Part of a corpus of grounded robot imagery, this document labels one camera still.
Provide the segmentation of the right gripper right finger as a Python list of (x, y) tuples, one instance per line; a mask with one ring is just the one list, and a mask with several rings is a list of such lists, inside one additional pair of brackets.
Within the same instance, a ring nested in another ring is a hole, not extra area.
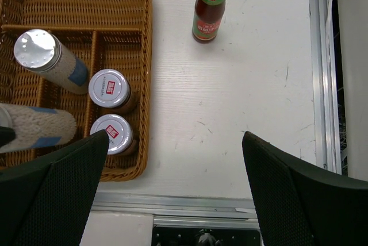
[(367, 182), (288, 154), (251, 132), (244, 164), (264, 245), (367, 245)]

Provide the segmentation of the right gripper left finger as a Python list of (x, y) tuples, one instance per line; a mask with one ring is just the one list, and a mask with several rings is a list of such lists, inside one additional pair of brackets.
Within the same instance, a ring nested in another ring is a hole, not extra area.
[(79, 245), (109, 146), (102, 130), (1, 171), (1, 245)]

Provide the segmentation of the silver lid blue can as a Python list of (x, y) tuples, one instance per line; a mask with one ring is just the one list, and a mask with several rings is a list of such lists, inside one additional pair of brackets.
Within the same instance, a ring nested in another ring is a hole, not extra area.
[(66, 144), (76, 133), (76, 119), (65, 110), (1, 103), (1, 127), (12, 128), (15, 139), (1, 153)]

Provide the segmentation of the brown jar white lid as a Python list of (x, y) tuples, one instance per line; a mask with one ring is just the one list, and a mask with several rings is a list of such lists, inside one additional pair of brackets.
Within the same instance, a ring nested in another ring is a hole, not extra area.
[(129, 156), (138, 148), (130, 123), (117, 114), (106, 114), (98, 118), (90, 128), (90, 134), (104, 130), (109, 136), (108, 155)]
[(89, 81), (89, 96), (103, 114), (124, 115), (132, 112), (139, 101), (137, 92), (126, 77), (114, 69), (98, 71)]

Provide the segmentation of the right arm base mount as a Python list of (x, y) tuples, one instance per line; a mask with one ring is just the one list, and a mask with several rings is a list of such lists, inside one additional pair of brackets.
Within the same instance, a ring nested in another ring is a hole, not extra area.
[(257, 230), (247, 229), (200, 229), (155, 226), (152, 246), (166, 245), (261, 245)]

